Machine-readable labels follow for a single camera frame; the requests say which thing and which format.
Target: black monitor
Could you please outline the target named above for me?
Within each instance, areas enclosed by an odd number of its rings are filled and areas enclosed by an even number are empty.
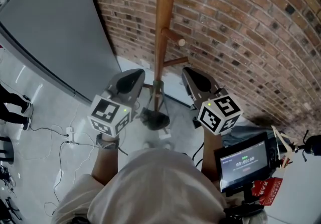
[[[221,192],[264,180],[270,173],[267,134],[262,133],[239,144],[215,151]]]

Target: black shoe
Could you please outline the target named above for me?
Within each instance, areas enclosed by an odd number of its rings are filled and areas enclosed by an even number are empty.
[[[27,102],[27,107],[21,109],[21,113],[24,114],[31,106],[31,103]]]
[[[28,121],[24,123],[24,128],[23,128],[24,131],[27,131],[31,125],[31,118],[27,118],[27,119]]]

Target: brick wall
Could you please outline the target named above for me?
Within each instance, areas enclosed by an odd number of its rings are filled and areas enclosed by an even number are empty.
[[[97,0],[115,53],[154,63],[156,0]],[[166,60],[188,56],[240,97],[244,116],[321,131],[321,0],[175,0]],[[165,72],[181,74],[183,66]]]

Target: power strip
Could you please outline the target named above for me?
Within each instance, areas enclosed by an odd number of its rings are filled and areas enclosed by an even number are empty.
[[[75,137],[74,137],[74,128],[73,127],[67,127],[66,128],[66,134],[68,134],[68,138],[71,140],[71,143],[75,143]]]

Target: small screen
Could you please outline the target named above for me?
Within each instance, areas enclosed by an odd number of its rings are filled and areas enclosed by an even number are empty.
[[[222,168],[222,188],[235,183],[268,165],[265,142],[260,142],[238,153],[220,159]]]

